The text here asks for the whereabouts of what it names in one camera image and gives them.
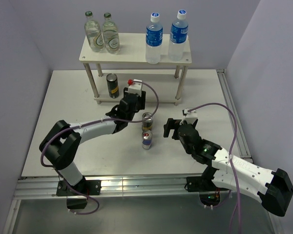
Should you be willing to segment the black gold can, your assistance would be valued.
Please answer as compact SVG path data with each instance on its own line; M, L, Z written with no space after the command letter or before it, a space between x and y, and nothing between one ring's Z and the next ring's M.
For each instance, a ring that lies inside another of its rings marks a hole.
M150 112L145 112L142 114L142 130L152 130L153 127L153 118Z
M110 73L106 76L108 93L111 98L119 96L118 78L116 74Z

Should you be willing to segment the silver red bull can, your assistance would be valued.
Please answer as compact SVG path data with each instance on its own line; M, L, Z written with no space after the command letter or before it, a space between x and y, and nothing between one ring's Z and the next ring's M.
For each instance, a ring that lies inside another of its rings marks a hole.
M142 132L142 147L146 150L151 148L151 144L152 144L152 131L150 130L144 130Z

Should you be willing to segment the plastic water bottle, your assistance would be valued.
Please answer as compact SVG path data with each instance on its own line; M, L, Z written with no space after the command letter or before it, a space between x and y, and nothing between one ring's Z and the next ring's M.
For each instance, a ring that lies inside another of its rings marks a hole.
M146 61L157 64L161 59L161 46L163 41L163 26L160 23L160 14L153 12L150 23L146 26Z
M187 12L181 9L177 18L172 22L169 37L168 57L172 61L180 61L183 57L184 47L188 35Z

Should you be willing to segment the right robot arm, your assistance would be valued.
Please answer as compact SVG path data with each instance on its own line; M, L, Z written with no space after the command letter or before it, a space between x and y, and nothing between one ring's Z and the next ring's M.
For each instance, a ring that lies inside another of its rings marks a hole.
M200 176L188 176L188 192L213 190L239 191L258 201L268 212L284 217L293 196L293 184L288 173L280 168L273 171L250 163L220 145L201 138L196 124L169 118L164 125L164 137L173 130L172 138L181 142L187 154L206 165Z

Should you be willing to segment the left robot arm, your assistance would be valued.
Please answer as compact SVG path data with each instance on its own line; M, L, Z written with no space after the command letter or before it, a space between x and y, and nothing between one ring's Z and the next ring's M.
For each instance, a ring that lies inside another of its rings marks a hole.
M87 182L74 158L80 144L90 139L115 134L127 127L135 113L145 109L146 92L133 94L124 89L124 97L118 105L106 113L103 120L90 124L69 124L59 120L39 146L41 153L50 161L68 183L68 190L75 195L88 192Z

